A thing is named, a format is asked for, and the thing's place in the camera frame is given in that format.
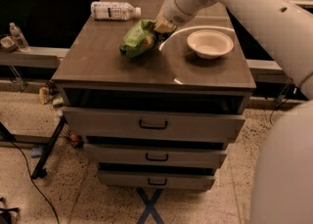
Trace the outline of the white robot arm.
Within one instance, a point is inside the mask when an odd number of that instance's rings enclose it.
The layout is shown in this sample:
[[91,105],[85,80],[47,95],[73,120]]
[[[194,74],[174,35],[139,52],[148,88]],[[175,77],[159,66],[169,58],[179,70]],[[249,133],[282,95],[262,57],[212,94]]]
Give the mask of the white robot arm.
[[165,0],[156,31],[171,32],[222,3],[308,99],[263,141],[249,224],[313,224],[313,16],[288,0]]

